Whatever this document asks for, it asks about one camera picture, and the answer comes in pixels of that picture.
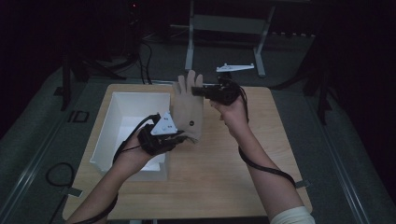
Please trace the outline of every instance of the white glove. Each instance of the white glove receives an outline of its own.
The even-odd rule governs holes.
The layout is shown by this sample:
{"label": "white glove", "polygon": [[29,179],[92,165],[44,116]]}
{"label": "white glove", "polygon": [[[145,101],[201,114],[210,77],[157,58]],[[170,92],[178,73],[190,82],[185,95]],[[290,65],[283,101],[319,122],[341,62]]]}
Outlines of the white glove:
{"label": "white glove", "polygon": [[195,72],[190,70],[187,75],[187,83],[183,76],[178,77],[178,82],[173,83],[175,101],[172,118],[179,131],[184,133],[179,136],[187,136],[196,143],[202,134],[204,97],[193,96],[191,87],[202,87],[204,78],[198,75],[195,79]]}

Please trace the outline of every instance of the table leg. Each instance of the table leg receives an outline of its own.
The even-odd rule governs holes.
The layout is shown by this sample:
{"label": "table leg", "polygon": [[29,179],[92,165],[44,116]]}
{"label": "table leg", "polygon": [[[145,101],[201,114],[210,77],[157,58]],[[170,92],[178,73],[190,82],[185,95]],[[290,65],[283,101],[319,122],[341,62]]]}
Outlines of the table leg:
{"label": "table leg", "polygon": [[184,69],[188,72],[192,69],[192,59],[194,56],[194,1],[190,1],[190,26],[189,26],[189,46],[187,48],[186,65]]}
{"label": "table leg", "polygon": [[256,67],[259,77],[265,77],[264,65],[262,63],[262,47],[264,45],[265,37],[268,35],[268,30],[270,28],[271,20],[274,16],[276,7],[271,7],[268,14],[267,20],[262,28],[260,43],[256,48],[253,49],[254,58],[256,59]]}

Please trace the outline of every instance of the wooden table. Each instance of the wooden table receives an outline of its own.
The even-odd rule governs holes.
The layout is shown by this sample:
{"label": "wooden table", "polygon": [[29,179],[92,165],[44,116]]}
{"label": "wooden table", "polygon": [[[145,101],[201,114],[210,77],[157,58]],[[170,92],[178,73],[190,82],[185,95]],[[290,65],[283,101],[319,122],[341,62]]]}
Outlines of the wooden table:
{"label": "wooden table", "polygon": [[[302,180],[271,92],[245,87],[250,127],[266,152],[294,180]],[[82,189],[80,198],[70,196],[64,208],[68,218],[102,176],[90,164],[95,144],[113,91],[170,92],[169,85],[110,85],[99,110],[73,185]],[[305,188],[298,189],[305,206],[312,205]],[[109,219],[162,219],[266,216],[248,168],[241,160],[235,140],[229,135],[219,112],[204,102],[203,134],[199,143],[184,142],[170,152],[167,181],[125,182]]]}

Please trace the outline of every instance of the metal stand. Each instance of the metal stand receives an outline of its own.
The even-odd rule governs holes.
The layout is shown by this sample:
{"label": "metal stand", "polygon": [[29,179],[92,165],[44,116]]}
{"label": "metal stand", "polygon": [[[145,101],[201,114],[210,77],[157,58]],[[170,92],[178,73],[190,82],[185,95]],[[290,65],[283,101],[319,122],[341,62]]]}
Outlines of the metal stand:
{"label": "metal stand", "polygon": [[243,34],[257,34],[261,36],[260,43],[253,49],[254,57],[256,59],[256,66],[259,77],[265,77],[264,66],[262,62],[262,47],[265,38],[268,35],[271,19],[274,16],[276,7],[271,7],[267,20],[231,18],[231,17],[215,17],[206,15],[194,14],[194,1],[190,0],[190,30],[189,30],[189,45],[187,47],[187,56],[185,70],[192,69],[192,60],[194,54],[194,30],[208,30],[220,32],[234,32]]}

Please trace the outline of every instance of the sleeve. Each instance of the sleeve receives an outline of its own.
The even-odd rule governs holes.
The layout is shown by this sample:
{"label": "sleeve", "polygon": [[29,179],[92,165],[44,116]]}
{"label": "sleeve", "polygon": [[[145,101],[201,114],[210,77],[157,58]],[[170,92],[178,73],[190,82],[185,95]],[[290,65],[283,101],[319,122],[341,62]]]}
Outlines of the sleeve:
{"label": "sleeve", "polygon": [[305,206],[291,208],[277,214],[272,220],[271,224],[315,224],[314,218],[309,214]]}

